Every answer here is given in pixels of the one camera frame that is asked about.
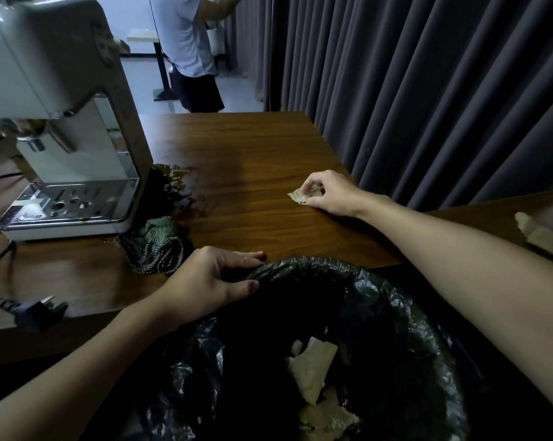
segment black garbage bag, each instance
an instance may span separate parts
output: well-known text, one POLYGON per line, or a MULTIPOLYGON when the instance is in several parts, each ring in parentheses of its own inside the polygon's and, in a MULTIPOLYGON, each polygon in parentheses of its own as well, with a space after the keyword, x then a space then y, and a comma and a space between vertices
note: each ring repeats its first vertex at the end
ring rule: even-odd
POLYGON ((454 358, 403 291, 334 259, 290 258, 230 280, 250 278, 260 281, 250 299, 163 343, 138 406, 153 440, 298 439, 305 403, 285 358, 311 336, 340 347, 326 383, 361 419, 350 439, 466 439, 454 358))

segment hand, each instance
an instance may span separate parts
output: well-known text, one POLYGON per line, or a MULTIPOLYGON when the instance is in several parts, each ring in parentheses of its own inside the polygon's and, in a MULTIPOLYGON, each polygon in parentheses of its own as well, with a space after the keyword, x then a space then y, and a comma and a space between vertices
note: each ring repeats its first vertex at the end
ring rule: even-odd
POLYGON ((168 332, 256 292, 258 281, 227 283, 221 280, 221 272, 259 266, 263 257, 264 252, 231 252, 210 246, 195 250, 151 296, 165 316, 168 332))
POLYGON ((333 170, 311 173, 301 188, 309 193, 314 184, 323 187, 325 194, 309 198, 307 204, 334 215, 355 216, 366 193, 333 170))

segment gray curtain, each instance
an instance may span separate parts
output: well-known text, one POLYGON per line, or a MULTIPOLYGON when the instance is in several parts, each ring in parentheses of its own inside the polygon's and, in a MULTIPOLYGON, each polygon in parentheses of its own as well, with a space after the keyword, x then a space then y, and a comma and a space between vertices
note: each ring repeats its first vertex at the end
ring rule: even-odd
POLYGON ((233 29, 265 108, 304 111, 362 188, 553 189, 553 0, 244 0, 233 29))

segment green cloth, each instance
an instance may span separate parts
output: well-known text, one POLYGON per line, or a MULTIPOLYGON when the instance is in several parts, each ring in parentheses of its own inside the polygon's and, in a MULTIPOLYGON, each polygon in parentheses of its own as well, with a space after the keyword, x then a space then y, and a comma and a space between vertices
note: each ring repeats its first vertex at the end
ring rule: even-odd
POLYGON ((148 220, 143 227, 120 235, 115 243, 138 274, 172 274, 192 251, 184 232, 170 216, 148 220))

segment white table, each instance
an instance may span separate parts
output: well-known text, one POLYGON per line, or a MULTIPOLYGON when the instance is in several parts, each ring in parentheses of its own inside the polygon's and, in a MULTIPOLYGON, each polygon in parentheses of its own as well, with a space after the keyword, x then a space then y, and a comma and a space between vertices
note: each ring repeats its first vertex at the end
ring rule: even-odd
POLYGON ((154 51, 156 52, 156 60, 158 61, 158 68, 160 69, 160 77, 162 78, 162 89, 154 90, 154 100, 177 100, 178 97, 170 89, 168 83, 168 75, 166 74, 166 66, 164 64, 164 53, 162 52, 162 46, 160 46, 160 40, 156 31, 151 29, 137 29, 133 28, 127 34, 128 42, 147 42, 154 44, 154 51))

